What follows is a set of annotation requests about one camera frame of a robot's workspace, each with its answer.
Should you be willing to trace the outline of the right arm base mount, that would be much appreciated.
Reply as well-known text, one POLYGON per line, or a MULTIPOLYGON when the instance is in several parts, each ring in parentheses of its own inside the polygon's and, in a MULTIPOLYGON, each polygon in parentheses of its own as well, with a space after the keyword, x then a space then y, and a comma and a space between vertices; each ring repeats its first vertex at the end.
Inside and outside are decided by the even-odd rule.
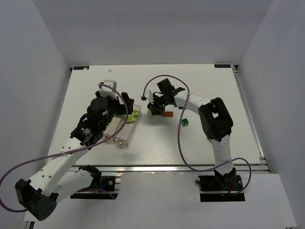
POLYGON ((199 187, 201 202, 245 202, 239 175, 226 187, 221 187, 215 176, 199 176, 195 184, 199 187))

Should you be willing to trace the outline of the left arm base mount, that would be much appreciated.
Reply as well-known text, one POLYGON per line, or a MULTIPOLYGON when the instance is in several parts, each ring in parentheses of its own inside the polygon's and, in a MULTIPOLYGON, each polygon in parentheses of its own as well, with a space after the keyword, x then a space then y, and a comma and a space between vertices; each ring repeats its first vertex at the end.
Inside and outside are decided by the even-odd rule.
POLYGON ((88 191, 85 188, 82 192, 76 192, 70 196, 70 199, 90 199, 90 200, 115 200, 120 190, 120 175, 101 176, 100 186, 88 191))

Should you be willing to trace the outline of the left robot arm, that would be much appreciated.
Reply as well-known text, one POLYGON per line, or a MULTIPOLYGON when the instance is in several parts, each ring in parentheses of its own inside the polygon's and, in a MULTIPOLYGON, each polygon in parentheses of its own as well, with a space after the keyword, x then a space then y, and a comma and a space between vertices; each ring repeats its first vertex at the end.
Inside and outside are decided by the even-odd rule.
POLYGON ((97 91, 87 112, 71 132, 63 153, 53 159, 28 180, 20 179, 16 185, 19 203, 37 220, 45 220, 57 204, 79 190, 92 191, 102 187, 101 172, 93 166, 82 166, 68 181, 62 177, 92 146, 103 138, 103 133, 115 115, 132 114, 134 100, 126 92, 123 102, 117 96, 97 91))

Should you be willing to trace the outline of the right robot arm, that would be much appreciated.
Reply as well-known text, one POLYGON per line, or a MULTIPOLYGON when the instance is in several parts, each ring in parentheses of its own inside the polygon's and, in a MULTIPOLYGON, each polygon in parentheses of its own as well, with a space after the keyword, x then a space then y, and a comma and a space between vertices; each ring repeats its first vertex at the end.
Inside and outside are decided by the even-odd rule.
POLYGON ((150 90, 144 90, 141 95, 143 101, 149 101, 147 108, 151 114, 163 115, 168 105, 182 107, 179 125, 182 124, 185 110, 199 115, 203 132, 212 144, 215 179, 221 188, 229 186, 236 176, 230 150, 233 120, 223 100, 219 97, 212 100, 201 98, 191 94, 188 87, 175 88, 167 78, 160 81, 157 86, 160 96, 150 90))

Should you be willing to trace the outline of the lime green square lego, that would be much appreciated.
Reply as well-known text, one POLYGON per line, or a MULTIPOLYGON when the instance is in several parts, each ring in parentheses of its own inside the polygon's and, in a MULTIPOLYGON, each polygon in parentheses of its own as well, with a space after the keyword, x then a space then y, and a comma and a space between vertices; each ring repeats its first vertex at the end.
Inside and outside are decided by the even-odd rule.
POLYGON ((132 115, 133 115, 134 117, 137 117, 137 116, 139 115, 139 111, 138 111, 138 110, 134 110, 133 113, 132 113, 132 115))

